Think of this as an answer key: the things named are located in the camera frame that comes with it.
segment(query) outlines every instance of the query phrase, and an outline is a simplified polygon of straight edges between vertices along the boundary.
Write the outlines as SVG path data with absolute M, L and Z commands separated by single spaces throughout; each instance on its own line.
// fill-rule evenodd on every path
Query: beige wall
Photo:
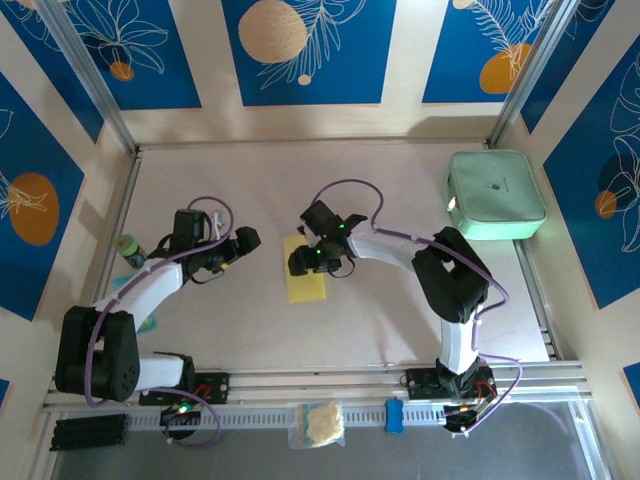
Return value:
M 85 174 L 35 319 L 0 309 L 0 378 L 11 381 L 0 415 L 0 478 L 10 480 L 25 460 L 33 419 L 51 381 L 64 312 L 90 299 L 102 255 L 98 247 L 109 225 L 105 217 L 129 161 L 109 128 L 98 145 L 91 141 L 2 15 L 0 44 L 0 71 Z
M 529 245 L 552 322 L 565 350 L 586 369 L 607 437 L 628 479 L 640 472 L 640 411 L 622 368 L 640 361 L 640 291 L 602 310 L 595 307 L 542 164 L 637 38 L 638 18 L 640 2 L 618 0 L 531 136 L 518 121 L 501 145 L 526 153 L 538 176 L 549 220 Z

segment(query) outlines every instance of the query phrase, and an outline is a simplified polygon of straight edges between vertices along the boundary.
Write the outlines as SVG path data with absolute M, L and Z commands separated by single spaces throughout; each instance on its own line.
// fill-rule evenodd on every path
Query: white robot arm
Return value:
M 473 385 L 478 370 L 478 350 L 473 345 L 474 318 L 486 300 L 488 282 L 472 269 L 434 247 L 376 232 L 362 215 L 343 220 L 322 201 L 301 215 L 298 229 L 308 241 L 289 260 L 292 275 L 308 271 L 333 273 L 341 258 L 350 262 L 380 260 L 415 273 L 431 308 L 441 317 L 442 347 L 436 362 L 445 394 L 459 397 Z M 462 235 L 445 227 L 436 241 L 472 261 L 488 273 Z M 448 269 L 445 264 L 453 262 Z
M 139 352 L 136 333 L 158 305 L 197 271 L 221 273 L 260 245 L 258 233 L 250 227 L 238 228 L 233 239 L 204 240 L 207 219 L 200 210 L 178 210 L 172 234 L 127 283 L 92 307 L 75 306 L 65 314 L 55 374 L 59 391 L 86 396 L 85 376 L 90 378 L 90 395 L 116 401 L 125 401 L 134 391 L 158 387 L 193 391 L 191 357 Z M 165 249 L 166 240 L 169 247 Z M 94 350 L 92 333 L 101 318 L 97 338 L 103 341 L 102 349 Z M 89 368 L 88 358 L 92 359 Z

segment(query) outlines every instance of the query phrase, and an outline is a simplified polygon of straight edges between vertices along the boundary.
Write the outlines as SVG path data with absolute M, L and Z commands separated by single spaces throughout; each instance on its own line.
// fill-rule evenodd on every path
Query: white table surface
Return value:
M 171 232 L 175 210 L 201 195 L 227 201 L 236 228 L 256 228 L 262 245 L 223 278 L 206 286 L 190 283 L 168 298 L 156 311 L 157 328 L 141 334 L 139 344 L 191 355 L 203 368 L 433 363 L 440 351 L 440 320 L 428 307 L 415 274 L 360 260 L 351 277 L 326 278 L 326 300 L 290 304 L 282 238 L 296 233 L 299 215 L 322 186 L 346 177 L 367 179 L 382 189 L 386 206 L 381 226 L 430 237 L 450 224 L 443 193 L 449 158 L 479 148 L 339 141 L 144 152 L 124 232 L 133 234 L 148 252 Z M 343 217 L 370 215 L 377 205 L 375 193 L 359 185 L 336 187 L 323 200 Z M 485 318 L 481 351 L 548 360 L 512 242 L 472 246 L 511 295 L 506 307 Z M 131 272 L 116 258 L 112 278 Z M 499 298 L 491 289 L 489 302 Z

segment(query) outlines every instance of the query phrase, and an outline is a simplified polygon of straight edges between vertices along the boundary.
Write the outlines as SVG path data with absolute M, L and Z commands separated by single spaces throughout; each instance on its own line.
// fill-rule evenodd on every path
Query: purple cable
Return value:
M 505 288 L 502 285 L 500 285 L 500 283 L 498 283 L 491 276 L 491 274 L 489 274 L 486 270 L 483 270 L 482 268 L 477 266 L 475 263 L 473 263 L 472 261 L 468 260 L 466 257 L 460 255 L 458 252 L 450 249 L 449 247 L 447 247 L 447 246 L 445 246 L 445 245 L 443 245 L 441 243 L 435 242 L 433 240 L 428 240 L 426 238 L 421 238 L 421 237 L 417 237 L 417 236 L 414 236 L 414 235 L 409 235 L 408 233 L 402 233 L 402 232 L 397 232 L 395 230 L 389 230 L 387 228 L 378 227 L 377 224 L 376 224 L 376 220 L 378 218 L 378 215 L 382 211 L 382 207 L 384 207 L 384 194 L 382 193 L 382 191 L 377 186 L 375 186 L 371 182 L 368 182 L 366 180 L 361 180 L 359 178 L 345 178 L 343 180 L 337 180 L 335 182 L 331 182 L 328 185 L 325 185 L 324 187 L 322 187 L 320 189 L 320 191 L 316 194 L 316 196 L 313 197 L 313 200 L 311 201 L 311 204 L 314 204 L 320 198 L 320 195 L 322 195 L 325 191 L 327 191 L 331 187 L 334 187 L 336 185 L 340 185 L 340 184 L 343 184 L 343 183 L 359 183 L 361 185 L 366 185 L 367 187 L 372 188 L 378 194 L 378 199 L 379 199 L 378 207 L 376 208 L 376 210 L 373 212 L 373 215 L 371 216 L 371 228 L 374 230 L 374 232 L 382 233 L 384 235 L 389 235 L 391 237 L 402 238 L 404 240 L 410 240 L 410 241 L 415 242 L 415 243 L 422 243 L 423 245 L 427 245 L 427 246 L 430 246 L 430 247 L 437 248 L 437 249 L 445 252 L 447 255 L 455 258 L 459 262 L 463 263 L 467 267 L 469 267 L 471 270 L 473 270 L 478 275 L 480 275 L 482 278 L 484 278 L 487 282 L 489 282 L 489 284 L 492 287 L 494 287 L 496 290 L 498 290 L 500 292 L 500 294 L 502 295 L 502 300 L 499 301 L 499 302 L 496 302 L 493 305 L 490 305 L 490 306 L 488 306 L 486 308 L 483 308 L 482 311 L 480 311 L 475 317 L 474 328 L 473 328 L 472 347 L 473 347 L 474 350 L 476 350 L 477 349 L 477 325 L 478 325 L 477 321 L 480 320 L 481 316 L 484 316 L 486 313 L 488 313 L 488 312 L 490 312 L 492 310 L 495 310 L 498 307 L 501 307 L 501 306 L 505 305 L 509 301 L 509 294 L 507 293 Z
M 229 229 L 220 237 L 219 240 L 208 243 L 207 245 L 203 245 L 201 247 L 187 250 L 185 252 L 177 253 L 176 255 L 165 258 L 164 260 L 156 263 L 148 271 L 144 271 L 140 273 L 138 276 L 134 277 L 129 284 L 125 285 L 122 288 L 122 290 L 120 290 L 120 292 L 109 303 L 107 303 L 104 310 L 98 316 L 98 320 L 96 321 L 96 325 L 93 327 L 93 331 L 91 332 L 91 337 L 89 338 L 89 343 L 87 345 L 87 356 L 85 359 L 85 369 L 84 369 L 84 398 L 87 401 L 87 405 L 89 405 L 91 408 L 97 408 L 103 405 L 107 401 L 103 399 L 103 400 L 100 400 L 99 402 L 95 402 L 91 397 L 91 374 L 93 371 L 93 353 L 95 351 L 96 343 L 98 341 L 98 335 L 100 333 L 100 329 L 102 328 L 102 324 L 104 323 L 104 320 L 107 317 L 107 314 L 111 311 L 111 309 L 115 307 L 116 304 L 120 303 L 120 300 L 122 300 L 124 296 L 127 293 L 129 293 L 138 283 L 140 283 L 143 279 L 149 276 L 149 274 L 155 272 L 160 267 L 163 267 L 164 265 L 167 265 L 168 263 L 174 262 L 176 260 L 179 260 L 180 258 L 186 257 L 187 255 L 192 255 L 194 253 L 201 253 L 207 250 L 211 250 L 212 248 L 215 248 L 218 245 L 220 245 L 227 238 L 229 238 L 229 235 L 231 235 L 231 232 L 233 231 L 233 222 L 234 222 L 233 211 L 231 210 L 231 207 L 229 207 L 229 205 L 227 205 L 227 203 L 224 202 L 223 200 L 207 195 L 207 196 L 195 198 L 189 203 L 187 208 L 191 208 L 193 205 L 195 205 L 197 202 L 201 200 L 212 200 L 214 202 L 218 202 L 220 205 L 222 205 L 224 208 L 227 209 L 227 211 L 229 212 Z
M 469 435 L 476 428 L 478 428 L 482 424 L 482 422 L 484 422 L 487 418 L 489 418 L 493 414 L 493 412 L 495 412 L 496 409 L 500 405 L 502 405 L 502 402 L 504 402 L 509 397 L 509 395 L 511 395 L 511 392 L 513 392 L 513 390 L 518 386 L 518 384 L 520 383 L 520 380 L 522 379 L 522 375 L 524 374 L 524 367 L 515 358 L 501 357 L 499 355 L 488 355 L 486 353 L 480 353 L 478 355 L 480 356 L 480 358 L 483 358 L 484 360 L 491 359 L 491 360 L 504 360 L 506 362 L 511 362 L 516 367 L 518 367 L 518 374 L 516 375 L 516 379 L 513 381 L 513 383 L 511 385 L 509 385 L 509 388 L 507 388 L 507 391 L 504 392 L 502 394 L 502 396 L 498 400 L 496 400 L 496 403 L 493 404 L 493 406 L 487 411 L 487 413 L 485 415 L 483 415 L 480 420 L 478 420 L 471 427 L 469 427 L 469 429 L 466 432 L 464 432 L 464 434 L 466 434 L 466 435 Z
M 396 238 L 402 238 L 404 240 L 410 240 L 410 241 L 415 242 L 415 243 L 422 243 L 423 245 L 428 245 L 430 247 L 437 248 L 437 249 L 445 252 L 447 255 L 455 258 L 459 262 L 463 263 L 467 267 L 469 267 L 471 270 L 473 270 L 475 273 L 477 273 L 482 278 L 484 278 L 487 282 L 489 282 L 489 284 L 491 286 L 493 286 L 496 290 L 498 290 L 500 292 L 500 294 L 502 295 L 502 300 L 500 300 L 499 302 L 496 302 L 496 303 L 494 303 L 494 304 L 492 304 L 492 305 L 490 305 L 490 306 L 488 306 L 486 308 L 483 308 L 475 316 L 475 318 L 473 320 L 473 332 L 472 332 L 472 337 L 471 337 L 471 347 L 474 350 L 477 350 L 477 345 L 478 345 L 478 324 L 479 324 L 478 320 L 480 320 L 480 317 L 484 316 L 484 314 L 486 314 L 486 313 L 488 313 L 488 312 L 490 312 L 492 310 L 495 310 L 498 307 L 501 307 L 501 306 L 505 305 L 509 301 L 509 294 L 507 293 L 505 288 L 502 285 L 500 285 L 500 283 L 498 283 L 491 276 L 491 274 L 489 274 L 489 272 L 487 272 L 486 270 L 483 270 L 482 268 L 478 267 L 475 263 L 473 263 L 472 261 L 470 261 L 469 259 L 467 259 L 463 255 L 460 255 L 458 252 L 450 249 L 446 245 L 443 245 L 443 244 L 438 243 L 438 242 L 433 241 L 433 240 L 428 240 L 426 238 L 421 238 L 421 237 L 418 237 L 418 236 L 409 235 L 408 233 L 402 233 L 402 232 L 397 232 L 395 230 L 389 230 L 389 229 L 386 229 L 386 228 L 378 227 L 377 224 L 376 224 L 376 219 L 378 218 L 378 215 L 380 214 L 380 212 L 382 211 L 382 207 L 384 206 L 384 194 L 382 193 L 382 191 L 377 186 L 375 186 L 371 182 L 368 182 L 367 180 L 361 180 L 359 178 L 345 178 L 345 179 L 342 179 L 342 180 L 337 180 L 335 182 L 331 182 L 328 185 L 325 185 L 324 187 L 322 187 L 320 189 L 320 191 L 316 194 L 316 196 L 313 197 L 313 200 L 311 201 L 311 204 L 313 205 L 320 198 L 320 195 L 322 195 L 325 191 L 327 191 L 331 187 L 334 187 L 336 185 L 340 185 L 340 184 L 343 184 L 343 183 L 359 183 L 361 185 L 366 185 L 367 187 L 372 188 L 378 194 L 378 199 L 379 199 L 378 207 L 375 209 L 375 211 L 373 212 L 373 215 L 371 216 L 371 228 L 373 229 L 374 232 L 382 233 L 383 235 L 389 235 L 389 236 L 396 237 Z M 489 409 L 489 411 L 480 420 L 478 420 L 478 422 L 476 422 L 471 428 L 469 428 L 469 430 L 466 431 L 467 434 L 472 432 L 476 427 L 478 427 L 482 422 L 484 422 L 496 410 L 496 408 L 499 407 L 502 404 L 502 402 L 504 402 L 504 400 L 507 398 L 507 396 L 513 391 L 513 389 L 518 386 L 518 384 L 520 383 L 520 379 L 522 378 L 522 374 L 524 372 L 522 364 L 518 360 L 516 360 L 515 358 L 501 357 L 501 356 L 497 356 L 497 355 L 488 355 L 488 354 L 482 354 L 482 353 L 480 353 L 478 355 L 481 358 L 485 359 L 485 360 L 494 359 L 494 360 L 505 360 L 505 361 L 511 362 L 511 363 L 515 364 L 518 367 L 518 375 L 516 376 L 516 379 L 511 384 L 511 386 L 507 389 L 507 391 L 496 401 L 496 403 Z
M 175 438 L 171 438 L 169 436 L 169 423 L 167 423 L 167 428 L 165 428 L 164 430 L 164 435 L 168 439 L 171 439 L 172 445 L 177 445 L 179 447 L 184 447 L 184 448 L 206 448 L 206 447 L 210 447 L 211 445 L 213 445 L 218 441 L 218 438 L 220 438 L 220 429 L 222 425 L 222 423 L 220 422 L 220 416 L 218 415 L 218 412 L 216 412 L 216 410 L 204 398 L 194 395 L 193 393 L 185 392 L 183 390 L 178 390 L 175 388 L 158 387 L 158 388 L 153 388 L 152 390 L 154 392 L 171 393 L 174 395 L 180 395 L 181 397 L 190 398 L 191 400 L 198 402 L 200 405 L 202 405 L 207 410 L 209 410 L 209 412 L 211 412 L 211 415 L 213 415 L 213 418 L 216 421 L 216 433 L 214 433 L 213 437 L 211 437 L 209 440 L 205 440 L 204 442 L 201 442 L 201 443 L 182 443 L 176 440 Z

